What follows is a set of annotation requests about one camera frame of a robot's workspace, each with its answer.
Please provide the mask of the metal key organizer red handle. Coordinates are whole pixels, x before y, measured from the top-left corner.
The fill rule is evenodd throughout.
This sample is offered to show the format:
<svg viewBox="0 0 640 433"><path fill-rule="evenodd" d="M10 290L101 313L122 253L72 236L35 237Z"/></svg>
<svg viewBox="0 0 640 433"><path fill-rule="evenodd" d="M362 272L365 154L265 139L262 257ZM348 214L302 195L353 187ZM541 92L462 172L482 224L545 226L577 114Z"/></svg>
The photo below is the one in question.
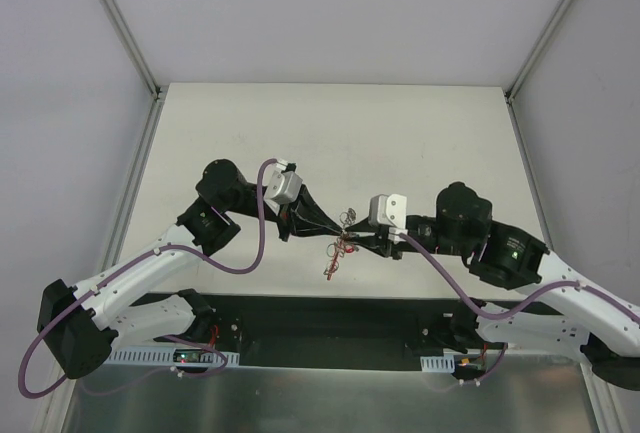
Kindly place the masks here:
<svg viewBox="0 0 640 433"><path fill-rule="evenodd" d="M326 250L329 261L326 264L323 275L326 277L327 281L330 281L339 270L342 258L359 250L357 245L351 243L351 236L347 231L349 227L356 223L356 219L357 214L353 208L348 208L340 214L339 222L342 227L341 233Z"/></svg>

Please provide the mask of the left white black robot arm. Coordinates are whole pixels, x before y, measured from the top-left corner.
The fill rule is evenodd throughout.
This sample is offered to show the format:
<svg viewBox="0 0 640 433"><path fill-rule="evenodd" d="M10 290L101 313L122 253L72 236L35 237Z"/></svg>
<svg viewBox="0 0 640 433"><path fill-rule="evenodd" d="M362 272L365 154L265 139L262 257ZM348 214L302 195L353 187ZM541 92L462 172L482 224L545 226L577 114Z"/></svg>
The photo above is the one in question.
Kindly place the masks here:
<svg viewBox="0 0 640 433"><path fill-rule="evenodd" d="M211 162L196 185L196 200L145 250L73 286L58 279L44 289L38 338L66 378L93 372L129 335L182 334L191 342L204 340L212 320L190 292L173 295L159 320L145 311L131 320L124 315L133 310L132 303L197 260L232 275L253 272L264 256L267 223L276 224L282 241L340 234L340 226L317 205L295 164L268 159L258 173L250 183L232 161ZM224 266L213 258L240 231L230 217L233 213L258 221L258 251L244 268Z"/></svg>

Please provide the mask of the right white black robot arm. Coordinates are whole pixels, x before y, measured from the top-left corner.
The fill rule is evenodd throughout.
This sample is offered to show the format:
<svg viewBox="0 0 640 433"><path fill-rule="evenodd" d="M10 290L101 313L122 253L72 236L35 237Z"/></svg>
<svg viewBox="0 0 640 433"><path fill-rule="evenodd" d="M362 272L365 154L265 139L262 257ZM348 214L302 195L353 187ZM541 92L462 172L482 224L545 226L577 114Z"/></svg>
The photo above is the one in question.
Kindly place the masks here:
<svg viewBox="0 0 640 433"><path fill-rule="evenodd" d="M443 189L432 217L410 215L406 197L378 195L350 238L382 257L421 254L464 304L450 322L461 347L487 343L536 346L590 368L622 389L639 388L639 307L567 264L544 242L492 217L492 204L462 182ZM458 257L480 281L523 295L505 309L472 299L437 256Z"/></svg>

